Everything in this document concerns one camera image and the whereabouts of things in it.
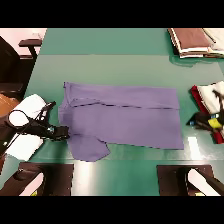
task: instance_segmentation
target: purple cloth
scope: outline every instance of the purple cloth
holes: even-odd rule
[[[183,149],[175,89],[65,83],[59,107],[75,159],[108,155],[106,143]]]

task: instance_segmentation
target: glossy green surface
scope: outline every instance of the glossy green surface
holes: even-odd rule
[[[38,94],[47,102],[55,100],[50,122],[58,125],[57,107],[61,104],[64,81],[105,84],[172,87],[177,89],[185,150],[161,150],[129,145],[109,145],[106,160],[215,160],[224,158],[223,145],[213,143],[206,131],[186,126],[198,111],[188,90],[192,85],[207,85],[223,80],[215,60],[199,62],[192,68],[170,63],[169,56],[152,55],[40,55],[26,96]],[[197,137],[200,154],[189,147],[188,137]],[[35,153],[36,159],[72,159],[65,142],[46,141]]]
[[[192,85],[223,80],[220,59],[180,59],[174,56],[166,29],[48,29],[26,96],[38,94],[56,101],[50,123],[58,125],[63,82],[138,85],[177,89],[184,150],[109,145],[111,154],[95,163],[75,161],[66,142],[46,140],[31,162],[74,163],[72,195],[159,195],[156,165],[211,164],[224,182],[224,148],[206,131],[185,123],[198,111],[188,93]],[[189,146],[196,137],[198,147]],[[0,188],[20,161],[8,156]]]
[[[173,53],[165,28],[48,28],[40,54]]]

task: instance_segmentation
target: red cloth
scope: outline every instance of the red cloth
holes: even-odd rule
[[[201,98],[201,96],[200,96],[200,94],[198,92],[197,86],[192,86],[190,91],[191,91],[191,94],[194,97],[196,103],[198,104],[198,107],[199,107],[200,111],[202,111],[202,112],[204,112],[206,114],[209,114],[208,110],[205,108],[205,106],[201,102],[202,98]],[[223,139],[223,137],[222,137],[220,132],[213,133],[212,135],[213,135],[216,143],[218,143],[218,144],[224,143],[224,139]]]

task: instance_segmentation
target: yellow tag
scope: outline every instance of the yellow tag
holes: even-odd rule
[[[195,193],[196,196],[205,196],[203,193],[199,192],[199,193]]]
[[[208,123],[212,128],[221,128],[222,125],[218,122],[217,118],[212,118],[208,120]]]
[[[34,191],[30,196],[37,196],[37,191]]]

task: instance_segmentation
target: white floor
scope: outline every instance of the white floor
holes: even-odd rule
[[[19,47],[19,42],[24,39],[44,38],[47,28],[0,28],[0,36],[6,40],[19,55],[30,55],[28,48]]]

